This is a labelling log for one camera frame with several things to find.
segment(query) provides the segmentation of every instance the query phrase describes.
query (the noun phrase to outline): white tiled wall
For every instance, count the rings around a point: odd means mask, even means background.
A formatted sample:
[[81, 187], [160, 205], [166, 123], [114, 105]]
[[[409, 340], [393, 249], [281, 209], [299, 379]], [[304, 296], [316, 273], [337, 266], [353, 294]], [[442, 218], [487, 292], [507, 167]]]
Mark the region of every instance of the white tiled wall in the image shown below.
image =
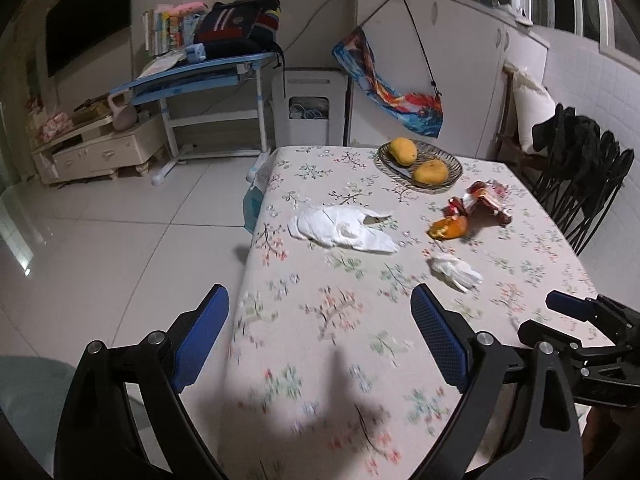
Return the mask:
[[599, 293], [640, 310], [640, 75], [601, 55], [594, 41], [536, 32], [551, 44], [543, 84], [556, 102], [611, 130], [621, 149], [636, 150], [624, 187], [580, 259]]

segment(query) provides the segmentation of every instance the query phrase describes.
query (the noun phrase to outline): black tv screen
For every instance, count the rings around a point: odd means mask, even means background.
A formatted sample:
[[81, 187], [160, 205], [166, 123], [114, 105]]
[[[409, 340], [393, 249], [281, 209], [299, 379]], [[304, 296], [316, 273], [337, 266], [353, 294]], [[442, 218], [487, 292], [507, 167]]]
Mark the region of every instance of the black tv screen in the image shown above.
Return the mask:
[[85, 50], [131, 24], [131, 0], [59, 0], [47, 14], [47, 70], [53, 76]]

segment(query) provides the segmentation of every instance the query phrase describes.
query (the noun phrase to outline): power cord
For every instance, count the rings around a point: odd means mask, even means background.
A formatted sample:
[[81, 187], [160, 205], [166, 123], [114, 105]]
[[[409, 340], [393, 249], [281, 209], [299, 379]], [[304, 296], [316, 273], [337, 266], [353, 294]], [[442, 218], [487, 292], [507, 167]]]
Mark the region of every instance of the power cord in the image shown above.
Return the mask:
[[[289, 50], [299, 39], [300, 37], [302, 37], [302, 35], [306, 32], [306, 30], [309, 28], [309, 26], [311, 25], [311, 22], [316, 18], [316, 16], [331, 2], [332, 0], [325, 0], [322, 5], [320, 5], [320, 7], [318, 7], [315, 12], [311, 15], [311, 17], [306, 21], [305, 26], [302, 28], [302, 30], [298, 33], [298, 35], [293, 39], [293, 41], [291, 41], [291, 43], [289, 43], [287, 45], [287, 47], [283, 50], [283, 53], [286, 53], [287, 50]], [[271, 61], [268, 65], [265, 66], [265, 68], [267, 68], [268, 66], [272, 65], [274, 62]], [[209, 107], [207, 107], [205, 110], [201, 111], [199, 113], [199, 115], [203, 115], [205, 113], [207, 113], [209, 110], [211, 110], [214, 106], [219, 105], [220, 103], [223, 103], [224, 101], [226, 101], [227, 99], [231, 98], [232, 96], [236, 95], [239, 91], [241, 91], [241, 89], [244, 87], [244, 85], [246, 85], [250, 80], [247, 79], [246, 81], [243, 81], [241, 84], [239, 84], [230, 94], [226, 95], [225, 97], [223, 97], [222, 99], [219, 99], [218, 101], [215, 101], [213, 104], [209, 105]]]

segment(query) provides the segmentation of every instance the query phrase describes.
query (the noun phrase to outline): tablecloth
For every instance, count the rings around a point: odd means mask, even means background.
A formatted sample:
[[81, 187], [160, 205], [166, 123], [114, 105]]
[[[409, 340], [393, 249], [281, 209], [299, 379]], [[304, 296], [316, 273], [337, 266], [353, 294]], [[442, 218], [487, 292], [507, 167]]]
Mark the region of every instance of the tablecloth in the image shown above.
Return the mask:
[[[593, 283], [555, 224], [503, 164], [460, 158], [463, 175], [443, 193], [381, 171], [375, 150], [281, 148], [246, 264], [233, 326], [219, 459], [232, 480], [409, 478], [460, 399], [433, 361], [410, 313], [415, 285], [476, 331], [519, 345], [516, 330], [535, 319], [609, 344], [590, 324], [545, 307], [561, 290], [584, 298]], [[453, 196], [476, 180], [508, 188], [513, 222], [490, 216], [458, 240], [426, 234]], [[377, 228], [392, 255], [327, 249], [290, 237], [290, 217], [307, 205], [392, 211]], [[433, 276], [427, 260], [446, 251], [480, 272], [468, 294]]]

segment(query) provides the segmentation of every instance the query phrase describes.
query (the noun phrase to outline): wooden chair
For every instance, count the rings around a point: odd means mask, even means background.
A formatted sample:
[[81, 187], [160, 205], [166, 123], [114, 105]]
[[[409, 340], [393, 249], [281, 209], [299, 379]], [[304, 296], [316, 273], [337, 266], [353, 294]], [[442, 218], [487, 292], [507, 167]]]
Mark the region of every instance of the wooden chair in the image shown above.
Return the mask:
[[520, 137], [518, 136], [516, 105], [513, 98], [514, 72], [512, 67], [508, 65], [502, 67], [502, 71], [507, 76], [507, 89], [500, 130], [495, 137], [494, 160], [498, 162], [500, 152], [504, 149], [504, 155], [507, 155], [507, 157], [499, 162], [504, 162], [520, 180], [532, 185], [533, 183], [525, 174], [525, 170], [543, 171], [546, 168], [546, 156], [529, 155], [522, 151], [520, 147]]

